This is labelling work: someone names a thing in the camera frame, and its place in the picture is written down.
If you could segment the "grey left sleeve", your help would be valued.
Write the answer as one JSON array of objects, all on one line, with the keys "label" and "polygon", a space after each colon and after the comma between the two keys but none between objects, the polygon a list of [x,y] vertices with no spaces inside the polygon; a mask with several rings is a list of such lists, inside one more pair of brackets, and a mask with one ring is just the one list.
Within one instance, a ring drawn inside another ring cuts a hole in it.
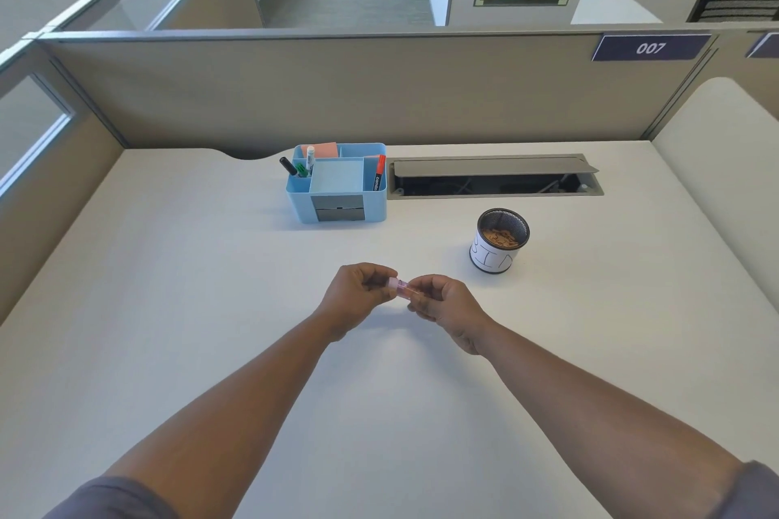
[{"label": "grey left sleeve", "polygon": [[81,485],[42,519],[179,519],[179,514],[135,480],[101,476]]}]

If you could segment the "grey sleeve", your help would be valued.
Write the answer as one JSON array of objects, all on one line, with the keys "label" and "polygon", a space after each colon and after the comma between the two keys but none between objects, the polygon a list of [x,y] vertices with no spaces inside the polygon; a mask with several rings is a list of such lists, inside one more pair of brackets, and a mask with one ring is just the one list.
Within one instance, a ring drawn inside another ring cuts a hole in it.
[{"label": "grey sleeve", "polygon": [[745,463],[706,519],[779,519],[779,475],[758,461]]},{"label": "grey sleeve", "polygon": [[179,514],[135,480],[101,476],[81,485],[42,519],[179,519]]}]

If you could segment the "white rounded side desk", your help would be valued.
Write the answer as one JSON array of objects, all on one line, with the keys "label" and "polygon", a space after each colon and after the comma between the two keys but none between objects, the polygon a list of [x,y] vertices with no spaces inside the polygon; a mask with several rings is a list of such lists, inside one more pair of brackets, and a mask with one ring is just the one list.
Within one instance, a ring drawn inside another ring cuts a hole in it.
[{"label": "white rounded side desk", "polygon": [[652,142],[779,313],[779,120],[716,77]]}]

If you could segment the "grey right sleeve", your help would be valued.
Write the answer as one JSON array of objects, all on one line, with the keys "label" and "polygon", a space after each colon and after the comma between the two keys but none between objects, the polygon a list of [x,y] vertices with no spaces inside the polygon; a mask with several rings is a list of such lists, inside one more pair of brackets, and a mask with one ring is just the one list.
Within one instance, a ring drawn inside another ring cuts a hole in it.
[{"label": "grey right sleeve", "polygon": [[745,463],[706,519],[779,519],[779,475],[758,461]]}]

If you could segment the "person's right forearm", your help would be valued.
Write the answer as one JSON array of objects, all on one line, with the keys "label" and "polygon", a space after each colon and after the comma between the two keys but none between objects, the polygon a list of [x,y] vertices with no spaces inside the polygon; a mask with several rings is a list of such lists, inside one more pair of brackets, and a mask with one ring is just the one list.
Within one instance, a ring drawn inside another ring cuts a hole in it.
[{"label": "person's right forearm", "polygon": [[693,427],[489,317],[468,333],[613,519],[704,519],[745,469]]}]

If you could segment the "dark blue number sign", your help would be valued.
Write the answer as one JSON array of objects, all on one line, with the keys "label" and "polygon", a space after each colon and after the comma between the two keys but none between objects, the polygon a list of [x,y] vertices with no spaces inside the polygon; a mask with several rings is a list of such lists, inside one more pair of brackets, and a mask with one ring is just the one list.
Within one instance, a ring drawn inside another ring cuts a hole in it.
[{"label": "dark blue number sign", "polygon": [[708,45],[711,34],[605,34],[593,62],[694,60]]}]

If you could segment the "person's right hand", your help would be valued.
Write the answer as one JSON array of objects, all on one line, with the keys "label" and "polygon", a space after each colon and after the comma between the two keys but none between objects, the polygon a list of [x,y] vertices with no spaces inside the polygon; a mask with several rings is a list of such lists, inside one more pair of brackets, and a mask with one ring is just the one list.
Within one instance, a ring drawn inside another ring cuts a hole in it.
[{"label": "person's right hand", "polygon": [[413,296],[408,308],[443,328],[466,353],[488,357],[486,340],[498,324],[482,309],[462,281],[451,278],[444,294]]}]

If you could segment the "person's left forearm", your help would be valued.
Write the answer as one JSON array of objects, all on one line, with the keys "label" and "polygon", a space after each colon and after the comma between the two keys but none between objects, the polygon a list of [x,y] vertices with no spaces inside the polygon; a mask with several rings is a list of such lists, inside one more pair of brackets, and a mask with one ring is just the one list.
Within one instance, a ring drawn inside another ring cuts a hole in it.
[{"label": "person's left forearm", "polygon": [[176,412],[106,472],[159,495],[180,519],[231,519],[326,348],[337,318],[316,311]]}]

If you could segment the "blue desk organizer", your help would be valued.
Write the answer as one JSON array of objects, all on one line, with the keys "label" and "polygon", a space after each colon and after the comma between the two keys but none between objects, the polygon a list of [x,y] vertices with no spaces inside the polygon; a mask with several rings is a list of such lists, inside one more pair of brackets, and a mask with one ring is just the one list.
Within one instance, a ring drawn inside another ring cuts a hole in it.
[{"label": "blue desk organizer", "polygon": [[[289,159],[295,166],[306,164],[306,149],[300,144]],[[384,221],[387,215],[387,160],[381,189],[372,191],[378,156],[387,148],[382,143],[338,143],[339,158],[316,160],[310,178],[292,177],[287,172],[286,192],[299,222]]]}]

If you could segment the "beige cubicle partition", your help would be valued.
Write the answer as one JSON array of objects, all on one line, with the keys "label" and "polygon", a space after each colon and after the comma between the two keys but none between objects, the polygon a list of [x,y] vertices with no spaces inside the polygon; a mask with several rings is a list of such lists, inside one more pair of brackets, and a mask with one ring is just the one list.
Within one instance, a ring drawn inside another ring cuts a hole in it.
[{"label": "beige cubicle partition", "polygon": [[[779,120],[768,23],[530,32],[44,32],[0,55],[0,97],[32,77],[65,114],[0,180],[0,325],[123,150],[241,159],[301,142],[652,140],[704,82]],[[694,60],[593,62],[605,34],[711,34]]]}]

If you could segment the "black mesh cup white label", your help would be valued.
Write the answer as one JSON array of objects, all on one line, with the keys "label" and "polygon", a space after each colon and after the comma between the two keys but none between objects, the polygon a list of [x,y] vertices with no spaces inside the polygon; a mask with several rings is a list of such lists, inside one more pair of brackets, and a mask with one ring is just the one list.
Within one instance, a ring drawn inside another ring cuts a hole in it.
[{"label": "black mesh cup white label", "polygon": [[507,208],[486,210],[478,218],[470,248],[474,267],[489,275],[501,275],[513,264],[521,248],[530,239],[525,218]]}]

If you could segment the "person's left hand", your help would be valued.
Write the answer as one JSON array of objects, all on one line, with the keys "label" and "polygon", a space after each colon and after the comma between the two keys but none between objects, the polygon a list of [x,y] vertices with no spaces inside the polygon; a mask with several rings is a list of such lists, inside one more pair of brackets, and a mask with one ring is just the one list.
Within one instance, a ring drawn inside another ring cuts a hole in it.
[{"label": "person's left hand", "polygon": [[335,342],[361,324],[378,306],[395,299],[395,291],[386,285],[363,285],[358,263],[340,267],[330,282],[313,317]]}]

